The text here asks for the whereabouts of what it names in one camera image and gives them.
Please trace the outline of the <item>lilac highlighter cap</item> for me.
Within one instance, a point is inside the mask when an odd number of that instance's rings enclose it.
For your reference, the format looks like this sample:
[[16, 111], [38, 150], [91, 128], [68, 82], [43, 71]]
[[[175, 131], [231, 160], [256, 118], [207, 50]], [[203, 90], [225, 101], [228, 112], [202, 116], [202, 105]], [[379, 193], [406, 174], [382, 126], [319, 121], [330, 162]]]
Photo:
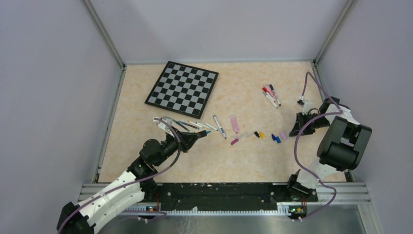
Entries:
[[288, 135], [285, 131], [280, 131], [280, 136], [283, 140], [287, 140], [288, 139]]

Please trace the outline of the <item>lilac highlighter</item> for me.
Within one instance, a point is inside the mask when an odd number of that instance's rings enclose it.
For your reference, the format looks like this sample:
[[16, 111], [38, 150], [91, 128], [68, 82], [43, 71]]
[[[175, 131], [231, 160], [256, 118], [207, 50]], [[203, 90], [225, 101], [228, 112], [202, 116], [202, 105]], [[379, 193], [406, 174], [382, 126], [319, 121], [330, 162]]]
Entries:
[[239, 126], [238, 126], [236, 117], [234, 115], [230, 116], [230, 122], [231, 122], [233, 131], [237, 134], [239, 131]]

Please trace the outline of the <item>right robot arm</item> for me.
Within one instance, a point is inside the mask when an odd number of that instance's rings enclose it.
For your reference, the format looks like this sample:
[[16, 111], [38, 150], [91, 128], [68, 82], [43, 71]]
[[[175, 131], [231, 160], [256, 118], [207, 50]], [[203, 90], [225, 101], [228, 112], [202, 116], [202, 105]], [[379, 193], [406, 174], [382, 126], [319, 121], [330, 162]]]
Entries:
[[317, 149], [317, 158], [307, 167], [292, 174], [287, 182], [286, 196], [299, 201], [314, 196], [319, 181], [337, 172], [355, 169], [366, 150], [372, 129], [356, 121], [348, 106], [338, 98], [326, 98], [319, 108], [301, 98], [302, 111], [296, 114], [296, 122], [290, 137], [308, 136], [316, 129], [327, 128]]

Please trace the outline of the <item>green gel pen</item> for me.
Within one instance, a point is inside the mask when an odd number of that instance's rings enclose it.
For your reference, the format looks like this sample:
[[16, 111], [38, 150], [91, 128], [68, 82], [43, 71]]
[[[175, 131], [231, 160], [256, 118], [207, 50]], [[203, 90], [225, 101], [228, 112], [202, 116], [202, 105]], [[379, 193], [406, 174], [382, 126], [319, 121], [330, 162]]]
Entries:
[[183, 124], [179, 123], [178, 121], [172, 119], [172, 121], [174, 123], [176, 123], [178, 126], [180, 126], [181, 128], [183, 128], [184, 130], [186, 130], [187, 132], [190, 132], [190, 129], [188, 129], [187, 127], [185, 127]]

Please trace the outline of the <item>blue gel pen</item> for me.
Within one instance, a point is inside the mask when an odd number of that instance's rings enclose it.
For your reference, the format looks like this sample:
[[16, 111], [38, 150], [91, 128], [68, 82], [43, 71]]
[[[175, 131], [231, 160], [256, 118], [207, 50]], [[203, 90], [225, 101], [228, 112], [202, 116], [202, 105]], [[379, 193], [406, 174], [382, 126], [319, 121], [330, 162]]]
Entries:
[[185, 125], [185, 126], [188, 126], [188, 127], [191, 127], [191, 128], [194, 128], [194, 129], [197, 129], [197, 130], [200, 129], [198, 126], [195, 126], [195, 125], [189, 124], [189, 123], [185, 123], [185, 122], [183, 122], [183, 121], [178, 121], [178, 123], [180, 123], [180, 124], [182, 124], [182, 125]]

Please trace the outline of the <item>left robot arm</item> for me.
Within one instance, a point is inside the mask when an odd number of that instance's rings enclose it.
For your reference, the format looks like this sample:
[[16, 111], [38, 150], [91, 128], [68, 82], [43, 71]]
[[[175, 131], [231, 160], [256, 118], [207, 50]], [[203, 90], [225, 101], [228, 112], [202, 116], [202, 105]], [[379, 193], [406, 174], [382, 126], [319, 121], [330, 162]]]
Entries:
[[156, 167], [176, 154], [186, 153], [194, 143], [206, 137], [209, 131], [184, 133], [173, 129], [177, 136], [166, 134], [164, 141], [147, 140], [138, 158], [112, 183], [91, 197], [74, 204], [67, 203], [61, 211], [57, 232], [59, 234], [97, 234], [131, 205], [151, 201], [156, 196], [156, 182], [160, 172]]

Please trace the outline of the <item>white marker blue cap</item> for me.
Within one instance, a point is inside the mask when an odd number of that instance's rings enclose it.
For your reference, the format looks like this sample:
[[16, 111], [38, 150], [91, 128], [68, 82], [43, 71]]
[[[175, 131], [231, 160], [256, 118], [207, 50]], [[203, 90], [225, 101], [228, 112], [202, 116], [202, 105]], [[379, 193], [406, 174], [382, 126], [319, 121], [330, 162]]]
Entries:
[[222, 127], [222, 125], [221, 125], [218, 117], [217, 117], [216, 115], [213, 115], [213, 119], [215, 120], [216, 125], [217, 125], [219, 131], [221, 132], [222, 136], [224, 137], [224, 139], [227, 139], [226, 133], [225, 133], [225, 131], [224, 131], [224, 129], [223, 129], [223, 127]]

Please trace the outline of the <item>magenta marker cap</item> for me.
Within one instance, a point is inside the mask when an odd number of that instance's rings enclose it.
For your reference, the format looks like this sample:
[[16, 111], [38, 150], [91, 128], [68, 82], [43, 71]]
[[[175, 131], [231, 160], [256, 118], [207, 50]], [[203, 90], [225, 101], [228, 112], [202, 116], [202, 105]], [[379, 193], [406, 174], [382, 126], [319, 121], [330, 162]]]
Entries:
[[234, 145], [234, 144], [237, 143], [238, 141], [239, 141], [239, 139], [236, 138], [236, 139], [234, 139], [234, 140], [231, 141], [230, 145]]

